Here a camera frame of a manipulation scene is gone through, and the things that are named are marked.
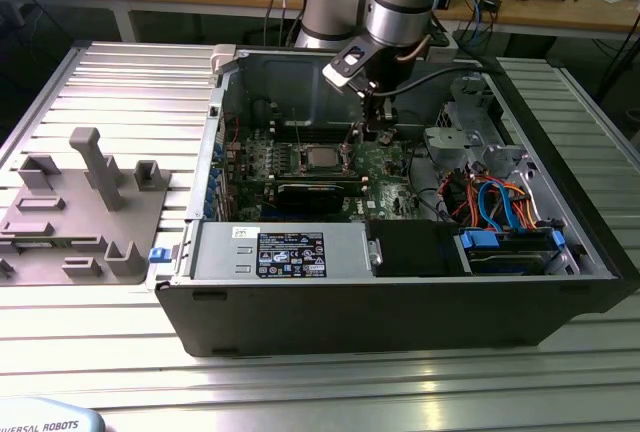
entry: blue cable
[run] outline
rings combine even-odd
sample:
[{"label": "blue cable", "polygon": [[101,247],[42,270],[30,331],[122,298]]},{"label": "blue cable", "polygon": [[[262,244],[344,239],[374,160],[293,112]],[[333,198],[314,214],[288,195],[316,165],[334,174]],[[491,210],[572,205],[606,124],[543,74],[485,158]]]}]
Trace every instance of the blue cable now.
[{"label": "blue cable", "polygon": [[471,44],[471,42],[473,42],[473,39],[476,38],[476,36],[478,35],[478,31],[480,30],[480,5],[478,4],[478,0],[471,0],[471,2],[473,2],[473,6],[476,9],[476,28],[473,31],[473,35],[471,36],[471,40],[469,41],[469,44]]},{"label": "blue cable", "polygon": [[521,230],[522,226],[520,225],[520,221],[518,220],[518,217],[516,217],[516,215],[513,213],[513,210],[511,209],[511,199],[509,199],[509,192],[507,192],[507,189],[502,184],[498,182],[494,182],[493,180],[489,182],[485,182],[482,185],[482,187],[480,187],[480,192],[478,192],[478,209],[480,210],[480,215],[484,220],[487,221],[487,223],[491,227],[496,229],[497,232],[502,232],[502,227],[500,227],[500,225],[497,222],[495,222],[489,216],[489,214],[487,214],[487,209],[485,209],[485,206],[484,206],[484,196],[487,192],[487,189],[494,185],[498,187],[498,189],[500,190],[500,195],[502,196],[502,203],[504,205],[504,213],[507,216],[507,222],[509,222],[509,227],[515,230]]}]

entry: warning label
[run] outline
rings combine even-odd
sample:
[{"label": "warning label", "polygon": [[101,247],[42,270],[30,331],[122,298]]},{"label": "warning label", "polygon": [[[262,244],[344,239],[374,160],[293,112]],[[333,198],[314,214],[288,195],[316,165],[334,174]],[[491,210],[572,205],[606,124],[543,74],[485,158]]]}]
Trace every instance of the warning label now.
[{"label": "warning label", "polygon": [[257,255],[258,276],[263,279],[327,276],[320,232],[258,234]]}]

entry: motherboard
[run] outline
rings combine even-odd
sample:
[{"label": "motherboard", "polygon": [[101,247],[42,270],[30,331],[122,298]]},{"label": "motherboard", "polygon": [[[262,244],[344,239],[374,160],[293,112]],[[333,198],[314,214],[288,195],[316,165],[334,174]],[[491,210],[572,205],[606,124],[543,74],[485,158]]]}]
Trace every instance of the motherboard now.
[{"label": "motherboard", "polygon": [[225,157],[232,220],[421,218],[407,177],[411,144],[393,130],[375,141],[352,143],[332,142],[326,134],[313,141],[311,134],[300,132],[278,140],[273,130],[233,136]]}]

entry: slotted aluminum surface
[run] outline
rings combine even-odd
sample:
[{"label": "slotted aluminum surface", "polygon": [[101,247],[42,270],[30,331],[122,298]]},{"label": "slotted aluminum surface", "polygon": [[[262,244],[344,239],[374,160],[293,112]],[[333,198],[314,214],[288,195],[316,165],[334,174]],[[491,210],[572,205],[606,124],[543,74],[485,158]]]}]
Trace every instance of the slotted aluminum surface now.
[{"label": "slotted aluminum surface", "polygon": [[[500,59],[520,95],[629,257],[640,267],[640,156],[564,69]],[[521,143],[508,118],[505,128]]]},{"label": "slotted aluminum surface", "polygon": [[[144,59],[210,53],[206,47],[100,44],[72,54],[59,90],[43,101],[41,118],[34,111],[37,120],[24,143],[55,148],[55,139],[66,141],[70,124],[112,125],[101,130],[120,163],[150,156],[174,171],[167,197],[173,202],[156,240],[169,245],[180,235],[195,164],[189,143],[198,140],[193,129],[204,117],[209,86],[180,69],[179,61],[165,67],[154,60],[152,67]],[[96,55],[108,56],[122,75],[92,69]],[[151,72],[135,75],[138,67]],[[153,73],[156,68],[162,75]],[[98,100],[85,100],[89,95]],[[76,97],[82,100],[70,101]],[[109,99],[123,97],[132,98],[131,107],[113,111],[111,104],[122,102]],[[165,105],[148,110],[141,97]],[[161,126],[175,134],[163,135]],[[145,149],[151,140],[168,145],[160,152]],[[140,155],[132,141],[139,142]],[[82,167],[71,153],[54,156]],[[10,162],[0,178],[5,204],[20,184],[12,170],[19,160]],[[39,395],[93,407],[114,432],[640,428],[638,295],[606,315],[571,322],[537,348],[197,359],[184,352],[144,286],[14,287],[0,289],[0,357],[0,396]]]}]

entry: white label sticker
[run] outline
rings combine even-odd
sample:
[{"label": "white label sticker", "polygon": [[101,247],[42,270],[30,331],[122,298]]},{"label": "white label sticker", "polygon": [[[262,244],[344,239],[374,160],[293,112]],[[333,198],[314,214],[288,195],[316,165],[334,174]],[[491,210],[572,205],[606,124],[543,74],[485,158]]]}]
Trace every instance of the white label sticker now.
[{"label": "white label sticker", "polygon": [[260,227],[233,227],[231,238],[233,239],[257,239]]}]

